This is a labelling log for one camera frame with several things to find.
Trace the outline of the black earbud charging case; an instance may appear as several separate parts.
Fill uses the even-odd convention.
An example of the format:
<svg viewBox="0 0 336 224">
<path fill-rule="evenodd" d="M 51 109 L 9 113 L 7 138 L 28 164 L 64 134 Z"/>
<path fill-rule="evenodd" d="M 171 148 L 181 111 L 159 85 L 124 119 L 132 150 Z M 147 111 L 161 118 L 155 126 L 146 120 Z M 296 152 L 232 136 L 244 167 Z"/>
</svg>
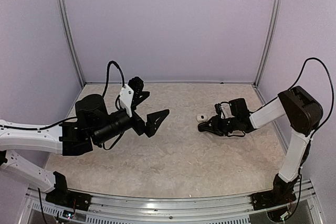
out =
<svg viewBox="0 0 336 224">
<path fill-rule="evenodd" d="M 197 129 L 200 131 L 200 132 L 205 132 L 208 130 L 208 123 L 207 122 L 203 122 L 203 123 L 200 123 L 198 126 L 197 126 Z"/>
</svg>

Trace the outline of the white earbud charging case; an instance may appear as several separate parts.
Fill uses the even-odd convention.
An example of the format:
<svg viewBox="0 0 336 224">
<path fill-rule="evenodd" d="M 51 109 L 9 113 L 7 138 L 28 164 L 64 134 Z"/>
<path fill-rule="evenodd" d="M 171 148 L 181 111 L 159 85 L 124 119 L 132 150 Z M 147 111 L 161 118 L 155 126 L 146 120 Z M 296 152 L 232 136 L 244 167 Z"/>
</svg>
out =
<svg viewBox="0 0 336 224">
<path fill-rule="evenodd" d="M 196 116 L 196 120 L 197 122 L 199 123 L 203 123 L 203 122 L 206 122 L 208 120 L 207 116 L 206 115 L 203 115 L 203 114 L 198 114 Z"/>
</svg>

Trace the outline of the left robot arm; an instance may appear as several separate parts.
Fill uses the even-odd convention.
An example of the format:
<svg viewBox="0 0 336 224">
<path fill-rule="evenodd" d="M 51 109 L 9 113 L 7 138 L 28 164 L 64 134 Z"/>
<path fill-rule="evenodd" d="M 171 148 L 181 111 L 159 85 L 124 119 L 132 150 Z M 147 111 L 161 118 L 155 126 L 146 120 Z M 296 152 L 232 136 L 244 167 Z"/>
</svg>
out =
<svg viewBox="0 0 336 224">
<path fill-rule="evenodd" d="M 1 171 L 25 179 L 45 193 L 52 192 L 60 204 L 69 205 L 74 195 L 68 190 L 65 176 L 35 165 L 18 151 L 80 156 L 91 152 L 94 146 L 106 148 L 105 143 L 112 138 L 118 142 L 129 129 L 137 135 L 152 137 L 169 115 L 169 110 L 150 113 L 144 121 L 135 110 L 148 96 L 149 92 L 143 91 L 140 98 L 132 99 L 127 107 L 108 113 L 101 95 L 88 95 L 76 102 L 76 116 L 49 126 L 1 120 Z"/>
</svg>

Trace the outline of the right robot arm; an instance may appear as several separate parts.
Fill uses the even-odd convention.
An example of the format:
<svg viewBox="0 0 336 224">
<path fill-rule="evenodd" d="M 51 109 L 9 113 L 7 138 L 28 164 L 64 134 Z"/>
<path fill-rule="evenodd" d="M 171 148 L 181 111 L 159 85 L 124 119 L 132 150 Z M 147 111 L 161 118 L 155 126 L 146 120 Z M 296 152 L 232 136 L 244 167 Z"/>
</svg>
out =
<svg viewBox="0 0 336 224">
<path fill-rule="evenodd" d="M 289 196 L 286 187 L 295 183 L 306 161 L 313 133 L 318 129 L 323 116 L 321 104 L 301 86 L 278 93 L 269 103 L 255 112 L 249 111 L 244 98 L 227 101 L 230 116 L 226 116 L 222 104 L 215 105 L 216 115 L 200 123 L 200 132 L 209 132 L 217 136 L 234 137 L 235 132 L 243 135 L 251 133 L 276 119 L 286 116 L 291 127 L 291 139 L 285 161 L 274 179 L 275 189 L 269 192 L 269 201 L 273 205 L 281 204 Z"/>
</svg>

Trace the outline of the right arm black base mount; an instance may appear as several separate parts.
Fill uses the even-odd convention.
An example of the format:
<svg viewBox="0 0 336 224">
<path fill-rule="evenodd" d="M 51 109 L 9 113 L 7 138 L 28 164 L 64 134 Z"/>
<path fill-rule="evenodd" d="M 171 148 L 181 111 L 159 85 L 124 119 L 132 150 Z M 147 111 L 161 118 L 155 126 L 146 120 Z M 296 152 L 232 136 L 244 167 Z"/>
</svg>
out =
<svg viewBox="0 0 336 224">
<path fill-rule="evenodd" d="M 253 209 L 261 210 L 295 201 L 297 198 L 294 192 L 294 186 L 299 178 L 300 176 L 298 175 L 293 181 L 287 183 L 279 177 L 279 174 L 276 174 L 271 190 L 253 193 L 251 195 Z"/>
</svg>

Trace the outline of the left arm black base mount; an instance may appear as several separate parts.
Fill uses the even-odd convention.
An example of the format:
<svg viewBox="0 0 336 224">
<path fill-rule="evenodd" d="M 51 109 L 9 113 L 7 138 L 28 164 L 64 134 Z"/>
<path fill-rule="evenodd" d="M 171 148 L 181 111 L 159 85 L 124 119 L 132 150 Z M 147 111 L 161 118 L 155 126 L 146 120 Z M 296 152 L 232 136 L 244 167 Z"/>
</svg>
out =
<svg viewBox="0 0 336 224">
<path fill-rule="evenodd" d="M 53 172 L 53 175 L 55 176 L 54 188 L 46 194 L 45 200 L 73 210 L 88 211 L 92 196 L 68 189 L 66 177 L 63 174 Z"/>
</svg>

